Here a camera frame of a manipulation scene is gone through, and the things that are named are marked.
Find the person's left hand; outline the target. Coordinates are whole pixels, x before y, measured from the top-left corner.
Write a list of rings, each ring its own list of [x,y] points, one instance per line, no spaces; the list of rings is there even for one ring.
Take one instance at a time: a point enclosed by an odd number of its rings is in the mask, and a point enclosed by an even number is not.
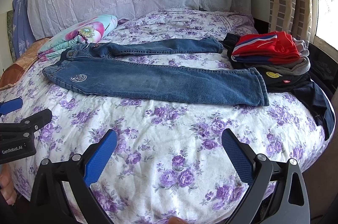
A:
[[[17,199],[17,192],[11,178],[10,166],[3,164],[1,169],[1,194],[8,205],[13,205]]]

